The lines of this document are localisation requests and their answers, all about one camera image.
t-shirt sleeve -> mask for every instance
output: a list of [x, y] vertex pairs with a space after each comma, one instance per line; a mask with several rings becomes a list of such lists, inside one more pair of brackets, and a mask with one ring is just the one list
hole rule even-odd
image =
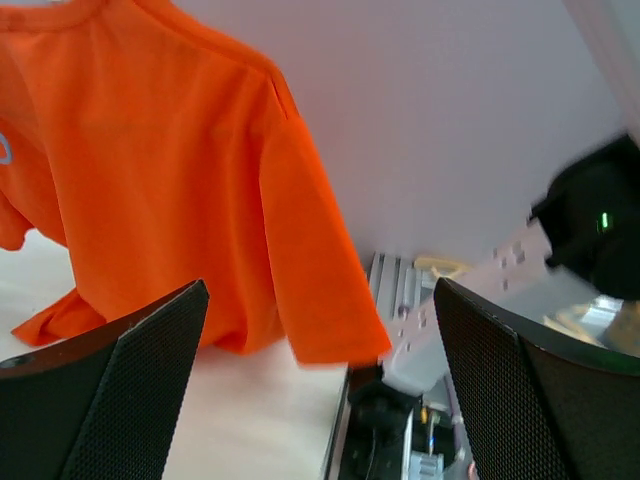
[[0, 191], [0, 248], [20, 250], [26, 233], [33, 225], [15, 209]]
[[297, 360], [375, 362], [389, 338], [300, 117], [269, 135], [260, 190], [278, 312]]

electronic device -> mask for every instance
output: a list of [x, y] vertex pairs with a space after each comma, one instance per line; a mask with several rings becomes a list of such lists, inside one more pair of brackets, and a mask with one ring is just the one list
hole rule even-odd
[[209, 295], [142, 310], [0, 363], [0, 478], [160, 480]]
[[[624, 135], [557, 175], [546, 197], [532, 207], [526, 225], [514, 232], [502, 247], [496, 248], [485, 262], [456, 280], [462, 287], [492, 303], [505, 303], [510, 297], [523, 292], [528, 294], [541, 279], [549, 276], [561, 278], [559, 288], [569, 288], [577, 301], [593, 299], [598, 294], [635, 301], [640, 300], [640, 281], [636, 277], [636, 272], [640, 272], [637, 245], [640, 245], [640, 150], [628, 135]], [[395, 295], [396, 299], [404, 297], [406, 295], [402, 293]], [[371, 389], [369, 385], [359, 385], [361, 393], [357, 394], [352, 391], [353, 385], [349, 381], [353, 372], [347, 376], [345, 388], [349, 393], [345, 396], [351, 401], [347, 401], [348, 408], [343, 408], [341, 413], [347, 420], [340, 417], [337, 420], [337, 425], [343, 426], [343, 438], [341, 440], [341, 429], [337, 427], [332, 463], [326, 470], [327, 479], [413, 480], [410, 467], [416, 452], [408, 446], [412, 435], [410, 412], [420, 405], [421, 399], [433, 398], [438, 385], [445, 387], [440, 389], [444, 392], [440, 396], [445, 397], [442, 403], [448, 406], [444, 413], [449, 415], [452, 425], [458, 425], [458, 434], [454, 435], [457, 461], [444, 469], [440, 477], [416, 478], [459, 480], [474, 474], [472, 451], [464, 431], [466, 413], [458, 404], [456, 379], [449, 373], [450, 361], [442, 343], [436, 305], [431, 295], [424, 298], [415, 295], [416, 298], [422, 302], [420, 306], [405, 308], [406, 305], [400, 305], [402, 308], [398, 312], [394, 311], [397, 300], [391, 301], [393, 317], [387, 325], [394, 348], [382, 359], [380, 378], [371, 380], [387, 388]], [[547, 298], [544, 297], [548, 303], [546, 307], [552, 310], [552, 302]], [[375, 404], [376, 398], [379, 400], [380, 397], [383, 398], [380, 408], [384, 411], [381, 415], [390, 418], [388, 410], [395, 409], [398, 413], [395, 428], [406, 424], [403, 440], [395, 447], [402, 452], [401, 457], [394, 457], [400, 467], [392, 472], [373, 462], [372, 470], [359, 476], [362, 472], [349, 466], [350, 462], [342, 455], [350, 439], [349, 424], [356, 422], [352, 430], [366, 431], [365, 424], [357, 423], [359, 408], [363, 404]], [[414, 408], [400, 408], [403, 402], [397, 400], [394, 407], [392, 398], [412, 400]], [[357, 455], [366, 456], [364, 452], [359, 451]]]

green led light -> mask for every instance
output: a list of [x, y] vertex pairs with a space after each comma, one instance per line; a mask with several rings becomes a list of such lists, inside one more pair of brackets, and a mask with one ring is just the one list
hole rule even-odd
[[603, 233], [613, 227], [613, 218], [608, 213], [601, 213], [597, 222], [598, 232]]

tabletop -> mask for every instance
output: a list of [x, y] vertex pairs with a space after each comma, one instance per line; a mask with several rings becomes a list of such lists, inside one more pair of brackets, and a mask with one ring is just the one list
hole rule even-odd
[[[0, 359], [25, 353], [11, 328], [73, 288], [67, 252], [30, 233], [0, 250]], [[321, 475], [344, 369], [302, 369], [286, 342], [239, 357], [201, 350], [164, 480], [296, 479]]]

cable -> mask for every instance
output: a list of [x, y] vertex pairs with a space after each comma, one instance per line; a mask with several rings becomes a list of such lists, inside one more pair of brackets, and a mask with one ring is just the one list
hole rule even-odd
[[429, 255], [419, 255], [416, 257], [413, 262], [413, 268], [430, 272], [435, 280], [440, 277], [455, 279], [471, 270], [471, 266], [466, 263]]
[[373, 474], [373, 465], [376, 462], [376, 454], [378, 450], [378, 431], [374, 428], [372, 430], [372, 439], [371, 439], [371, 452], [369, 452], [369, 467], [367, 468], [367, 474], [364, 477], [364, 480], [373, 480], [371, 476]]
[[435, 443], [435, 437], [433, 432], [435, 430], [436, 423], [440, 420], [440, 416], [436, 412], [432, 412], [429, 416], [429, 455], [433, 455], [433, 448]]

